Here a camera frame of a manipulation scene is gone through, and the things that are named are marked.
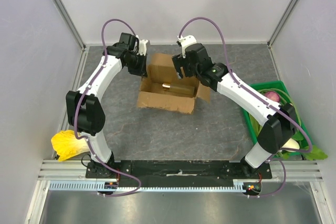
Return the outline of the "brown cardboard express box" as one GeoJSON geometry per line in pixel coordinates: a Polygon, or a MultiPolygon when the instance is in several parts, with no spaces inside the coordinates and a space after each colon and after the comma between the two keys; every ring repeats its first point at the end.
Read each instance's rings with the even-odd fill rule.
{"type": "Polygon", "coordinates": [[[147,66],[148,76],[143,77],[140,84],[137,107],[156,108],[167,111],[192,114],[195,109],[196,99],[210,101],[211,89],[200,83],[196,77],[177,77],[172,56],[162,53],[154,53],[151,62],[147,66]],[[163,83],[176,83],[193,86],[195,94],[191,97],[175,96],[162,90],[163,83]]]}

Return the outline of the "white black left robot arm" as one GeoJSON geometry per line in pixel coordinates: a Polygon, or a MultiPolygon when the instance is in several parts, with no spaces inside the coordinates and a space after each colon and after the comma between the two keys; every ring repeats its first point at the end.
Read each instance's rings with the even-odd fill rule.
{"type": "Polygon", "coordinates": [[[66,94],[68,122],[75,137],[86,141],[97,166],[97,173],[111,178],[115,165],[111,162],[112,150],[103,133],[106,115],[101,105],[107,87],[116,75],[127,68],[135,76],[146,77],[147,47],[150,42],[138,36],[122,33],[117,43],[108,46],[89,79],[77,90],[66,94]]]}

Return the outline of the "gold capped amber bottle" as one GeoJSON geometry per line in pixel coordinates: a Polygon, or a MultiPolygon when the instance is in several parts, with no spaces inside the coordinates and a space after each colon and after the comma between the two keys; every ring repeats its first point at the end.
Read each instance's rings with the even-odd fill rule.
{"type": "Polygon", "coordinates": [[[193,86],[186,86],[176,83],[163,83],[162,90],[170,95],[193,97],[195,94],[195,88],[193,86]]]}

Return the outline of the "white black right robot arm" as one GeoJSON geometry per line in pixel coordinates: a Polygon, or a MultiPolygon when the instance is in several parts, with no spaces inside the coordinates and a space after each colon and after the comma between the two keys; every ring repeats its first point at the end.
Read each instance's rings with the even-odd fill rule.
{"type": "Polygon", "coordinates": [[[230,73],[225,64],[213,63],[202,44],[188,46],[184,53],[173,56],[172,62],[179,79],[196,77],[202,85],[238,104],[261,126],[257,143],[241,160],[240,172],[245,178],[254,178],[259,167],[295,134],[296,113],[291,104],[267,99],[230,73]]]}

